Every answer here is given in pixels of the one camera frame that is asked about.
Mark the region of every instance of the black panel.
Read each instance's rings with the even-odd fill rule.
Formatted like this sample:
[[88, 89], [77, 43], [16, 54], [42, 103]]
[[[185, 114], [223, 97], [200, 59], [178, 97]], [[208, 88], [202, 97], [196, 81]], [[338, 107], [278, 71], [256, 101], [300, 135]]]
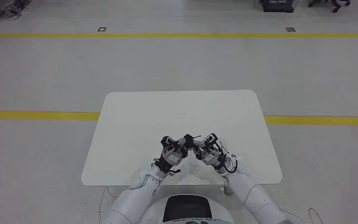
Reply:
[[198, 195], [171, 196], [167, 201], [163, 222], [179, 218], [212, 218], [208, 200]]

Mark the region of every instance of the cable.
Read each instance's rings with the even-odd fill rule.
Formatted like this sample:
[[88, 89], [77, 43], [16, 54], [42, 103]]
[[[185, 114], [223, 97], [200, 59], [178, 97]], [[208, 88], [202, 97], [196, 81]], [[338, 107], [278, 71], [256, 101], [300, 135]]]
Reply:
[[106, 186], [106, 189], [107, 189], [107, 192], [109, 193], [110, 196], [112, 196], [112, 197], [114, 197], [114, 198], [118, 198], [118, 196], [116, 197], [116, 196], [114, 196], [114, 195], [112, 195], [112, 194], [110, 193], [110, 191], [108, 190], [108, 186]]
[[311, 217], [311, 211], [313, 211], [315, 213], [315, 215], [319, 218], [319, 221], [321, 222], [321, 224], [323, 224], [323, 221], [322, 221], [321, 217], [319, 216], [318, 212], [316, 212], [313, 208], [308, 209], [308, 215], [309, 215], [309, 219], [311, 220], [311, 222], [314, 223], [312, 220], [312, 217]]
[[100, 214], [100, 222], [98, 224], [101, 224], [101, 207], [102, 207], [102, 201], [103, 201], [103, 196], [105, 196], [105, 192], [106, 192], [106, 188], [103, 190], [103, 194], [102, 194], [102, 198], [101, 198], [101, 202], [100, 202], [100, 208], [98, 209], [98, 214]]
[[222, 155], [224, 156], [224, 161], [223, 161], [223, 166], [224, 166], [224, 168], [225, 168], [225, 170], [227, 171], [227, 172], [229, 172], [230, 174], [233, 174], [234, 172], [236, 172], [237, 171], [237, 165], [238, 165], [238, 162], [237, 162], [237, 159], [236, 159], [236, 156], [235, 156], [235, 161], [236, 161], [236, 163], [235, 163], [235, 168], [233, 169], [233, 170], [229, 170], [227, 167], [226, 167], [226, 161], [227, 161], [227, 158], [226, 158], [226, 156], [224, 155], [224, 151], [223, 151], [223, 149], [229, 154], [229, 152], [226, 150], [226, 148], [223, 146], [223, 143], [221, 142], [221, 141], [219, 141], [220, 142], [220, 144], [222, 145], [221, 147], [219, 147], [219, 149], [221, 149], [221, 153], [222, 153]]

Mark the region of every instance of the wire on floor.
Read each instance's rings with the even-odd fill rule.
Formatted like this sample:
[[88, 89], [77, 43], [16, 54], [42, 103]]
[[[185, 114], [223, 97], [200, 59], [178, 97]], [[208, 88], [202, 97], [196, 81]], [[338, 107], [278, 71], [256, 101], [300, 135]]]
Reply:
[[101, 198], [101, 202], [100, 202], [100, 208], [98, 209], [98, 213], [100, 214], [100, 222], [98, 224], [101, 224], [102, 221], [102, 216], [101, 216], [101, 207], [102, 207], [102, 201], [103, 201], [103, 197], [105, 196], [105, 192], [108, 192], [108, 194], [114, 198], [118, 198], [118, 196], [114, 196], [110, 193], [110, 190], [108, 189], [108, 186], [105, 187], [105, 189], [103, 190], [103, 194], [102, 194], [102, 198]]
[[102, 207], [103, 196], [105, 196], [105, 192], [106, 192], [106, 188], [103, 190], [103, 194], [102, 194], [102, 198], [101, 198], [101, 202], [100, 202], [100, 208], [98, 209], [98, 214], [100, 214], [100, 222], [98, 224], [101, 224], [101, 221], [102, 221], [101, 207]]
[[107, 188], [107, 192], [109, 193], [110, 196], [112, 196], [112, 197], [114, 197], [114, 198], [118, 198], [118, 196], [114, 196], [114, 195], [112, 195], [112, 194], [110, 193], [110, 191], [108, 190], [108, 186], [106, 186], [106, 188]]

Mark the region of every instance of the chair leg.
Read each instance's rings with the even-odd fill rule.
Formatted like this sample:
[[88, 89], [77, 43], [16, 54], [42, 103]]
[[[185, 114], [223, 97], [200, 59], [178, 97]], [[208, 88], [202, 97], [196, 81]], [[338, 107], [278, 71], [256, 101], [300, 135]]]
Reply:
[[336, 13], [341, 8], [341, 5], [337, 3], [337, 0], [331, 0], [332, 4], [336, 7], [332, 12]]

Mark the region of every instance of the black square floor marker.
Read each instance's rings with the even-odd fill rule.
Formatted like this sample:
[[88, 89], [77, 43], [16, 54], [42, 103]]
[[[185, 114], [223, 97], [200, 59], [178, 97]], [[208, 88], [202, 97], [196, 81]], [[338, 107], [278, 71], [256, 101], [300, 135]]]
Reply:
[[100, 27], [97, 32], [106, 32], [107, 28], [106, 27]]
[[293, 27], [286, 27], [287, 32], [296, 32]]

